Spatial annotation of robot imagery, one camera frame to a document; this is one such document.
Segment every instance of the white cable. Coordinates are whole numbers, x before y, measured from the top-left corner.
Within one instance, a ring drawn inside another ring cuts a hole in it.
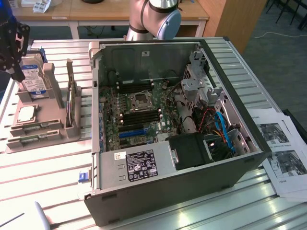
[[[254,38],[262,38],[264,37],[266,34],[275,34],[275,35],[280,35],[280,36],[285,36],[285,37],[307,37],[307,35],[299,35],[299,36],[290,36],[290,35],[285,35],[285,34],[279,34],[279,33],[275,33],[275,32],[266,32],[264,35],[260,36],[260,37],[254,37]]]

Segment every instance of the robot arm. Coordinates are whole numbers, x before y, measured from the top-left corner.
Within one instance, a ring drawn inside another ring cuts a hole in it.
[[[178,0],[130,0],[128,41],[170,40],[181,23]]]
[[[26,55],[30,27],[17,22],[8,0],[0,0],[0,70],[12,74],[18,82],[24,80],[21,57]]]

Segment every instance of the metal workbench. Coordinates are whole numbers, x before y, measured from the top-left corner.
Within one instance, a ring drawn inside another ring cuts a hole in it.
[[[279,110],[230,42],[223,38],[207,38],[206,41],[247,108]],[[89,42],[34,41],[32,45],[32,48],[42,46],[45,49],[48,61],[56,66],[60,87],[67,86],[66,59],[73,59],[74,76],[82,87],[80,141],[5,154],[6,138],[18,101],[17,84],[9,83],[0,106],[0,223],[5,222],[6,213],[12,209],[16,211],[29,200],[36,200],[43,207],[51,227],[58,230],[307,228],[307,204],[278,197],[261,166],[246,173],[234,187],[221,192],[103,228],[95,226],[84,202],[79,200],[80,191],[88,184],[77,184],[79,171],[91,166],[92,161]],[[219,85],[213,72],[211,75]]]

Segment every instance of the open computer chassis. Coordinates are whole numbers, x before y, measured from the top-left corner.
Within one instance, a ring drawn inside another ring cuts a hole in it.
[[[98,226],[229,188],[270,153],[204,39],[93,42],[89,53],[84,201]]]

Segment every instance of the motherboard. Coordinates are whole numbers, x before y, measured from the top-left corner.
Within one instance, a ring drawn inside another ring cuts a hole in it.
[[[165,141],[182,131],[167,80],[101,87],[105,151]]]

